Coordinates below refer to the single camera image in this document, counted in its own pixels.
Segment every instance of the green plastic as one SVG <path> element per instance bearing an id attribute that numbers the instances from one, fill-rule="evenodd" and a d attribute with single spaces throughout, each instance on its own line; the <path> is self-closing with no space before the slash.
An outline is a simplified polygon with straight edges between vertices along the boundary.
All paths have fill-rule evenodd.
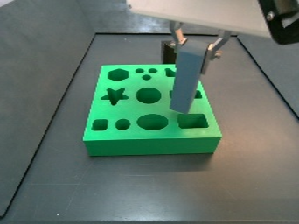
<path id="1" fill-rule="evenodd" d="M 202 84 L 170 110 L 174 65 L 103 66 L 83 141 L 91 156 L 213 153 L 222 134 Z"/>

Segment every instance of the small circular hole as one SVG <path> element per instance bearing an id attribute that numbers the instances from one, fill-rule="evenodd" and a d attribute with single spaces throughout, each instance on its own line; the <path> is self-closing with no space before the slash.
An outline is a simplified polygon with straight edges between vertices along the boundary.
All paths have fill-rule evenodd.
<path id="1" fill-rule="evenodd" d="M 135 98 L 142 102 L 142 103 L 157 103 L 162 99 L 162 93 L 157 88 L 153 87 L 145 87 L 138 90 L 135 94 Z"/>
<path id="2" fill-rule="evenodd" d="M 143 69 L 143 68 L 138 68 L 137 70 L 135 70 L 135 72 L 138 73 L 138 74 L 141 74 L 141 73 L 143 73 L 146 70 Z"/>
<path id="3" fill-rule="evenodd" d="M 150 72 L 151 74 L 155 74 L 155 73 L 158 72 L 158 70 L 157 70 L 155 68 L 151 68 L 151 69 L 149 69 L 149 72 Z"/>
<path id="4" fill-rule="evenodd" d="M 143 115 L 138 118 L 137 124 L 145 130 L 161 130 L 169 125 L 169 119 L 163 115 Z"/>
<path id="5" fill-rule="evenodd" d="M 150 80 L 153 79 L 153 76 L 149 75 L 149 74 L 146 74 L 146 75 L 143 76 L 143 79 L 145 79 L 146 81 L 150 81 Z"/>
<path id="6" fill-rule="evenodd" d="M 127 119 L 121 119 L 117 121 L 117 128 L 119 130 L 127 130 L 130 128 L 131 122 Z"/>

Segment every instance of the black rubber mat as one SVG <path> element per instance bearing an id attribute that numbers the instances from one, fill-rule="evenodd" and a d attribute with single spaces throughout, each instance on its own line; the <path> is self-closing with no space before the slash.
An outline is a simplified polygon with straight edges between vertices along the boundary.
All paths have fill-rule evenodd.
<path id="1" fill-rule="evenodd" d="M 249 35 L 238 39 L 299 116 L 299 44 L 278 45 L 271 38 Z"/>
<path id="2" fill-rule="evenodd" d="M 95 34 L 72 0 L 14 1 L 0 27 L 3 216 Z"/>
<path id="3" fill-rule="evenodd" d="M 89 156 L 101 66 L 161 63 L 167 39 L 97 36 L 3 222 L 299 221 L 298 121 L 235 38 L 202 76 L 223 134 L 215 153 Z"/>

